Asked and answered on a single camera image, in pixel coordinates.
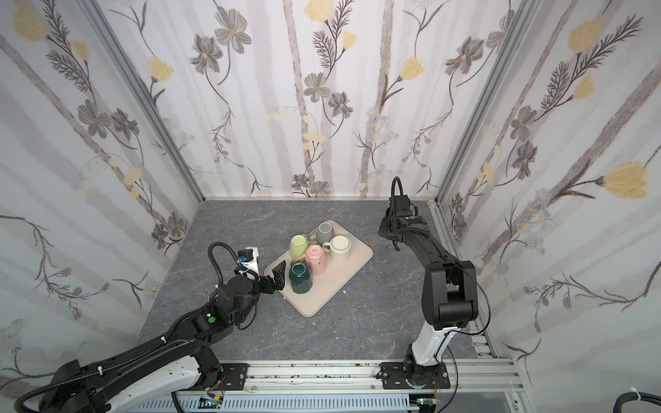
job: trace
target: wall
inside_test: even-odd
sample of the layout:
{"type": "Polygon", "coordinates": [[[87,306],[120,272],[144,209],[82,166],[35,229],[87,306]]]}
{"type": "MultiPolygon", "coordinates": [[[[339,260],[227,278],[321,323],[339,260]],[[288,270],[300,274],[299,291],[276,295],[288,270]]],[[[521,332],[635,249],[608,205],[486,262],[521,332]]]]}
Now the wall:
{"type": "Polygon", "coordinates": [[[661,393],[660,22],[658,2],[542,2],[442,200],[538,413],[661,393]]]}
{"type": "Polygon", "coordinates": [[[435,196],[519,1],[100,0],[206,196],[435,196]]]}
{"type": "Polygon", "coordinates": [[[197,203],[74,2],[0,11],[8,412],[62,364],[133,346],[197,203]]]}

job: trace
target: gray marble tabletop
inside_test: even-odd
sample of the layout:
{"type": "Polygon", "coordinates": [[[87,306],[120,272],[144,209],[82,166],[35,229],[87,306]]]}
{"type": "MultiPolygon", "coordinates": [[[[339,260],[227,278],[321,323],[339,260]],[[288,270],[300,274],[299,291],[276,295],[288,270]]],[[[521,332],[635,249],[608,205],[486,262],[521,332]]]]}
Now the gray marble tabletop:
{"type": "MultiPolygon", "coordinates": [[[[429,208],[416,202],[436,233],[429,208]]],[[[332,219],[374,251],[372,259],[313,317],[303,317],[279,292],[262,294],[254,323],[234,330],[212,349],[220,360],[401,359],[424,323],[420,294],[424,270],[411,250],[397,252],[378,236],[387,201],[205,201],[167,276],[141,334],[166,330],[179,315],[202,305],[216,276],[207,247],[223,241],[239,250],[259,248],[260,271],[288,249],[292,236],[332,219]]],[[[234,265],[215,250],[225,279],[234,265]]],[[[456,358],[476,358],[468,336],[450,347],[456,358]]]]}

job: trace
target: dark green cup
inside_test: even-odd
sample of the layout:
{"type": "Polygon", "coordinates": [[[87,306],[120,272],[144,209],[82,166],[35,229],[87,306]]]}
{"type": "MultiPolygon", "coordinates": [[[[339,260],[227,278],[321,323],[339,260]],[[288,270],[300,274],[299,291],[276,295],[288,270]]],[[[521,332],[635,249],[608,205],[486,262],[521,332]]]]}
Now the dark green cup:
{"type": "Polygon", "coordinates": [[[305,294],[312,288],[310,270],[302,262],[295,262],[290,268],[290,281],[292,290],[297,294],[305,294]]]}

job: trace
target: metal corner post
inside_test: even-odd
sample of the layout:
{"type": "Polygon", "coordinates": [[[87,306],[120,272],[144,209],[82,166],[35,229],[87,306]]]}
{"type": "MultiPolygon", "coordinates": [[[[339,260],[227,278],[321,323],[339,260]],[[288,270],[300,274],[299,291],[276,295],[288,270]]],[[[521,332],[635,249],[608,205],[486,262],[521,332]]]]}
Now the metal corner post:
{"type": "Polygon", "coordinates": [[[161,142],[175,164],[177,171],[179,171],[181,177],[190,191],[194,194],[197,201],[204,201],[204,195],[202,194],[198,183],[190,173],[188,165],[177,149],[174,139],[170,136],[170,133],[163,124],[158,109],[156,109],[154,103],[146,95],[141,84],[140,76],[131,64],[124,49],[122,49],[117,37],[115,37],[115,33],[112,31],[110,24],[103,15],[97,0],[77,0],[77,3],[87,18],[88,23],[92,26],[92,30],[94,30],[95,34],[103,43],[103,46],[115,64],[116,69],[120,72],[120,75],[126,83],[124,86],[133,94],[134,98],[142,108],[143,113],[147,116],[152,128],[154,128],[157,135],[161,138],[161,142]]]}
{"type": "Polygon", "coordinates": [[[524,38],[525,32],[535,16],[535,12],[541,2],[542,0],[522,0],[518,12],[514,15],[512,28],[508,31],[507,36],[503,41],[502,51],[499,53],[493,69],[491,69],[491,73],[489,74],[482,94],[475,105],[471,119],[461,136],[457,151],[450,161],[447,174],[443,177],[443,182],[438,189],[435,198],[437,205],[440,203],[440,200],[447,195],[454,178],[457,176],[457,173],[459,173],[459,168],[468,153],[468,149],[479,132],[480,125],[486,116],[486,112],[491,102],[494,100],[498,88],[503,82],[507,70],[514,60],[519,45],[524,38]]]}

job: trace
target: mug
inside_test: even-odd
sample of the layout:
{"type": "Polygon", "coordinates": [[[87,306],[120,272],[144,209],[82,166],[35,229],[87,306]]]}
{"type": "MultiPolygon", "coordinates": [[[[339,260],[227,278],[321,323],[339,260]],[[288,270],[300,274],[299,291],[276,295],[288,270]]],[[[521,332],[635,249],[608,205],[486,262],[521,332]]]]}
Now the mug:
{"type": "Polygon", "coordinates": [[[292,291],[296,294],[305,294],[312,288],[310,270],[301,262],[297,262],[290,268],[290,281],[292,291]]]}
{"type": "Polygon", "coordinates": [[[324,243],[329,243],[334,236],[335,230],[332,225],[328,222],[322,222],[317,227],[315,233],[310,236],[310,241],[315,244],[324,245],[324,243]]]}
{"type": "Polygon", "coordinates": [[[294,235],[290,241],[292,261],[296,261],[297,257],[305,254],[308,246],[310,246],[310,242],[307,240],[307,235],[294,235]]]}
{"type": "Polygon", "coordinates": [[[336,235],[323,248],[334,261],[347,261],[351,256],[351,240],[344,235],[336,235]]]}
{"type": "Polygon", "coordinates": [[[313,276],[320,276],[329,267],[326,252],[319,245],[311,245],[305,252],[305,263],[313,276]]]}

